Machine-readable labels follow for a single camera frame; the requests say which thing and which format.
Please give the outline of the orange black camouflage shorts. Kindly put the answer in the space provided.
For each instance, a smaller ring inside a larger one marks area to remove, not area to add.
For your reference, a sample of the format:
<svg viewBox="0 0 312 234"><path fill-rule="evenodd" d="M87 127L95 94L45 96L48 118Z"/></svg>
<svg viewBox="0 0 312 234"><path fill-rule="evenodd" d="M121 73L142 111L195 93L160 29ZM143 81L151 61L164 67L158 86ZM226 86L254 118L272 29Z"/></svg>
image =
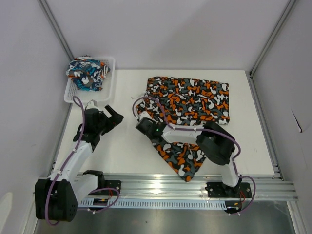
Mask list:
<svg viewBox="0 0 312 234"><path fill-rule="evenodd" d="M174 77L147 79L144 99L136 106L157 123L201 125L207 121L229 124L229 84L213 80ZM153 143L161 158L186 182L191 181L207 158L198 146L188 143Z"/></svg>

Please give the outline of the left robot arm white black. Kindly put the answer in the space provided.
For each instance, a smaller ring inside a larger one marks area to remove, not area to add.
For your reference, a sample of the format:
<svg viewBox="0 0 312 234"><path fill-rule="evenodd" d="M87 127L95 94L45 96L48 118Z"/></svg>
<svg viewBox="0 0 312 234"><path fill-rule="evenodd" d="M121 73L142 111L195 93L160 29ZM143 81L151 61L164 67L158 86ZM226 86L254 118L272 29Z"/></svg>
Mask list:
<svg viewBox="0 0 312 234"><path fill-rule="evenodd" d="M78 204L86 196L119 195L119 189L109 187L102 171L87 170L81 176L79 170L94 152L101 136L122 123L123 115L110 105L105 110L96 106L86 107L82 112L82 123L73 138L73 147L60 166L47 178L40 178L35 184L35 214L37 219L46 220L51 225L74 219Z"/></svg>

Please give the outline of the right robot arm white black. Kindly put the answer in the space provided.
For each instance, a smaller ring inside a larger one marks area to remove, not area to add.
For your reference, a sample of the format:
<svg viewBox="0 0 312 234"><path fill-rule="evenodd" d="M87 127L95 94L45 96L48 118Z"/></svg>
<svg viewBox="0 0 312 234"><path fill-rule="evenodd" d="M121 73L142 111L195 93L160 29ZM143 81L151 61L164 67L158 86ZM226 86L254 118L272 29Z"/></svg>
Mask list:
<svg viewBox="0 0 312 234"><path fill-rule="evenodd" d="M182 126L170 123L156 123L148 117L141 117L136 129L154 143L189 143L197 145L214 164L222 167L222 190L227 196L240 191L242 179L235 165L235 158L241 147L235 138L213 121L197 126Z"/></svg>

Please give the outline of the blue patterned shorts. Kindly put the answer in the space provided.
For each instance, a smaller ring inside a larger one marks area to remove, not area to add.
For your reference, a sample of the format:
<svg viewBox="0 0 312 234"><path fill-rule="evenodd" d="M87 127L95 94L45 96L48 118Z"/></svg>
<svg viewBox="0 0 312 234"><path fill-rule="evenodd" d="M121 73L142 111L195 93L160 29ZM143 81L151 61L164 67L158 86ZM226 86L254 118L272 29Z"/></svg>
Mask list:
<svg viewBox="0 0 312 234"><path fill-rule="evenodd" d="M110 71L105 62L86 55L74 58L65 73L79 90L98 92L102 90L103 82Z"/></svg>

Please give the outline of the white plastic basket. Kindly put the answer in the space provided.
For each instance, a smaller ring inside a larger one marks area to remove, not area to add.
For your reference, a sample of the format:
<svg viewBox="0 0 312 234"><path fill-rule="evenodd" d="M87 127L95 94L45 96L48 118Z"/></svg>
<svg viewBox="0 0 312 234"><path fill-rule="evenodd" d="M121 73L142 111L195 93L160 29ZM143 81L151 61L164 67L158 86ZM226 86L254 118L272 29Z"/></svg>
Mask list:
<svg viewBox="0 0 312 234"><path fill-rule="evenodd" d="M111 69L111 71L106 75L102 90L98 92L79 90L71 79L68 78L63 98L65 102L73 103L73 96L77 96L84 104L88 103L92 99L99 103L105 103L110 100L113 93L116 60L111 56L93 58L105 62Z"/></svg>

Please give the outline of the left aluminium side rail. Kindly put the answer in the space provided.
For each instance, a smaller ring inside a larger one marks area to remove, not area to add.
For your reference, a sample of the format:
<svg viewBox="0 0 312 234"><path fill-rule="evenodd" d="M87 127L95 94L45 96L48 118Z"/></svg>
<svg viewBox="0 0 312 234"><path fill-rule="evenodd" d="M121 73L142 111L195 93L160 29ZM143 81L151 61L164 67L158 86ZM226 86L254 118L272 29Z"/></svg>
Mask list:
<svg viewBox="0 0 312 234"><path fill-rule="evenodd" d="M58 137L58 140L57 140L57 143L56 143L55 150L53 152L53 157L52 157L51 164L50 164L50 167L49 167L47 175L50 175L50 173L53 171L53 169L55 167L56 160L57 160L57 157L58 157L58 154L59 154L60 146L61 146L61 143L62 143L62 139L63 139L63 136L64 136L64 132L65 132L65 129L66 129L66 126L67 126L67 122L68 122L68 119L69 119L69 115L70 115L72 106L73 106L72 104L69 104L69 106L67 108L65 119L64 119L64 121L62 123L62 126L61 126L60 134L59 134L59 137Z"/></svg>

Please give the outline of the aluminium side rail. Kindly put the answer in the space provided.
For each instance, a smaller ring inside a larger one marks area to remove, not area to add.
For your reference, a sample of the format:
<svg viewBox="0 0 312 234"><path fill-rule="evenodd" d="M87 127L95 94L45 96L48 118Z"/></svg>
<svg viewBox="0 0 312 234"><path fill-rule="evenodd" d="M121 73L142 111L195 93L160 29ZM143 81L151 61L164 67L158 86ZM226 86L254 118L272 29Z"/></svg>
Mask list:
<svg viewBox="0 0 312 234"><path fill-rule="evenodd" d="M264 136L264 139L266 142L266 146L267 146L267 149L269 152L269 156L270 156L272 165L274 168L277 168L277 170L278 170L277 172L279 173L279 176L274 176L273 178L274 179L280 179L280 180L284 181L283 173L282 173L282 170L280 169L280 166L279 166L279 162L278 162L277 153L276 153L276 150L274 147L273 139L270 135L269 126L268 126L267 120L266 120L265 115L264 115L264 110L262 108L258 92L256 90L254 79L253 79L250 72L246 71L245 73L247 76L247 81L249 83L250 91L251 91L251 94L253 97L253 101L255 104L255 108L256 108L257 115L258 115L258 118L260 121L261 129L263 132L263 136Z"/></svg>
<svg viewBox="0 0 312 234"><path fill-rule="evenodd" d="M52 157L51 164L50 164L50 167L49 167L47 175L50 175L50 173L53 171L53 169L55 167L56 160L57 160L57 157L58 157L58 154L59 154L60 146L61 146L61 143L62 143L62 139L63 139L63 136L64 136L64 132L65 132L65 129L66 129L66 126L67 126L67 122L68 122L68 119L69 119L69 115L70 115L72 106L73 106L72 104L69 104L69 106L67 108L65 119L64 119L64 121L62 123L62 126L61 126L60 134L59 134L59 137L58 137L58 140L57 140L57 143L56 143L55 150L53 152L53 157Z"/></svg>

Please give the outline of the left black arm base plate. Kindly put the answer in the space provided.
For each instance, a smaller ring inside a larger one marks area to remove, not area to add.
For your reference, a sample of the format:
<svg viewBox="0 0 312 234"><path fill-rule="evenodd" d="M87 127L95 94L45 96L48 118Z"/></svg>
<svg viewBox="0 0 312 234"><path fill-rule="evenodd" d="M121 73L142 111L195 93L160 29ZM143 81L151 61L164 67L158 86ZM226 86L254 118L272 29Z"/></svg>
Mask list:
<svg viewBox="0 0 312 234"><path fill-rule="evenodd" d="M103 188L114 188L117 189L119 192L121 190L121 181L120 180L106 180L103 184L100 184L98 189ZM115 191L111 190L102 190L97 192L98 195L104 195L104 196L116 196L117 193Z"/></svg>

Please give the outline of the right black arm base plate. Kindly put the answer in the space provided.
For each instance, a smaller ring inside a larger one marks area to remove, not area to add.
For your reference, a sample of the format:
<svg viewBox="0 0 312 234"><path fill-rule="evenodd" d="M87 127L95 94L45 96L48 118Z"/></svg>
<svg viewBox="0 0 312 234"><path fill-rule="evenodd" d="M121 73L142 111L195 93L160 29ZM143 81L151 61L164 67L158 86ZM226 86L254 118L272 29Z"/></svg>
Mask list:
<svg viewBox="0 0 312 234"><path fill-rule="evenodd" d="M222 182L207 182L205 190L211 198L252 198L252 190L249 183L239 182L235 187L230 187Z"/></svg>

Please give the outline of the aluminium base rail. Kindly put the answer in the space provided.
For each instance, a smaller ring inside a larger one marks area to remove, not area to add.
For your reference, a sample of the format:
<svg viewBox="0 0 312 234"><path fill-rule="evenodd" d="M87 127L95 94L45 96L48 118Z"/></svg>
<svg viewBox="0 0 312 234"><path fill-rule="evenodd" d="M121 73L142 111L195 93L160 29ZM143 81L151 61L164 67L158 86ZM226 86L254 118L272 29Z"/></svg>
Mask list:
<svg viewBox="0 0 312 234"><path fill-rule="evenodd" d="M106 180L121 181L121 197L134 199L207 199L207 182L220 182L218 175L195 176L185 182L177 175L105 174ZM293 182L280 178L255 178L256 201L297 201Z"/></svg>

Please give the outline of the left aluminium corner post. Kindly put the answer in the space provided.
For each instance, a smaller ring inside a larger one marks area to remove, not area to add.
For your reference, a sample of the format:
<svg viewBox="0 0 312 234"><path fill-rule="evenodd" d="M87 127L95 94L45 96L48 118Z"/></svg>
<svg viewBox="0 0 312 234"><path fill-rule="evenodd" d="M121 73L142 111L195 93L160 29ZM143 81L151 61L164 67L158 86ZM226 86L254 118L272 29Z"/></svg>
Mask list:
<svg viewBox="0 0 312 234"><path fill-rule="evenodd" d="M61 48L63 49L63 51L65 52L67 58L69 60L72 60L74 58L74 55L70 49L70 46L68 45L68 42L57 22L56 17L54 16L54 13L52 11L52 9L50 8L48 1L46 0L38 0L38 3L44 13L44 15L46 16L56 38L58 39Z"/></svg>

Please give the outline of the aluminium corner post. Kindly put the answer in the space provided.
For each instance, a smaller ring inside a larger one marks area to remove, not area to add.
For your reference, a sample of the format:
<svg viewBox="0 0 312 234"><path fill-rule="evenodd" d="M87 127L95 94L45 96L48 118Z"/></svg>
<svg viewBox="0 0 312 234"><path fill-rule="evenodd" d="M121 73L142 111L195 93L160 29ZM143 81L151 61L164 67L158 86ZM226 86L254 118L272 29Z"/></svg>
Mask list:
<svg viewBox="0 0 312 234"><path fill-rule="evenodd" d="M270 52L270 49L272 48L273 44L275 43L276 39L278 38L279 34L281 33L283 27L285 26L287 20L289 19L291 13L295 9L296 5L299 3L298 0L289 0L287 1L287 4L285 8L283 9L280 17L278 18L276 24L274 25L274 28L272 32L270 33L268 39L266 40L260 54L258 55L256 61L254 62L253 66L251 67L249 71L249 75L252 78L256 71L258 70L259 66L264 61L267 54Z"/></svg>
<svg viewBox="0 0 312 234"><path fill-rule="evenodd" d="M74 58L74 55L70 49L70 46L68 45L68 42L57 22L56 17L54 16L54 13L52 11L52 9L50 8L48 1L46 0L38 0L38 3L44 13L44 15L46 16L56 38L58 39L61 48L63 49L63 51L65 52L67 58L69 60L72 60Z"/></svg>

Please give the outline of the right aluminium side rail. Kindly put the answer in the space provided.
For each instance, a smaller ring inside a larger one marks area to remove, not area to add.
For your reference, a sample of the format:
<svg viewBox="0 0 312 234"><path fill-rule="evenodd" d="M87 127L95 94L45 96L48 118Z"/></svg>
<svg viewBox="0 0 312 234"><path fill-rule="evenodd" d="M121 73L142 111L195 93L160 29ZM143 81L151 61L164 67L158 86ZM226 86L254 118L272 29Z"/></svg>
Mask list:
<svg viewBox="0 0 312 234"><path fill-rule="evenodd" d="M249 83L250 91L251 91L251 94L253 97L253 101L255 104L255 108L256 108L257 115L258 115L258 118L260 121L261 129L263 132L263 136L264 136L264 139L266 142L266 146L267 146L267 149L269 152L269 156L270 156L272 165L274 168L277 168L277 170L278 170L277 172L279 173L279 176L274 176L273 178L274 179L280 179L280 180L284 181L283 173L282 173L282 170L280 169L280 166L279 166L279 162L278 162L277 153L276 153L276 150L274 147L273 139L270 135L269 126L268 126L267 120L266 120L265 115L264 115L264 110L262 108L258 92L256 90L254 79L253 79L250 72L246 71L245 73L247 76L247 81Z"/></svg>

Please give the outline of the right aluminium corner post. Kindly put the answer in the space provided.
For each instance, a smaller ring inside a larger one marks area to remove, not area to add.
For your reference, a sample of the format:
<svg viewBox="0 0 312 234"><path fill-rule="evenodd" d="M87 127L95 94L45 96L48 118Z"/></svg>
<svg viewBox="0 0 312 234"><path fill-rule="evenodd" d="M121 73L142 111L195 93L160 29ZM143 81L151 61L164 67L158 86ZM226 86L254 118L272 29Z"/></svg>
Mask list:
<svg viewBox="0 0 312 234"><path fill-rule="evenodd" d="M268 39L266 40L260 54L258 55L256 61L254 62L253 66L251 67L249 71L249 75L252 78L256 71L258 70L259 66L264 61L267 54L270 52L270 49L272 48L273 44L275 43L276 39L278 38L279 34L281 33L283 27L285 26L287 20L289 19L291 13L295 9L296 5L299 3L298 0L289 0L287 1L287 4L285 8L283 9L280 17L278 18L276 24L274 25L274 28L272 32L270 33Z"/></svg>

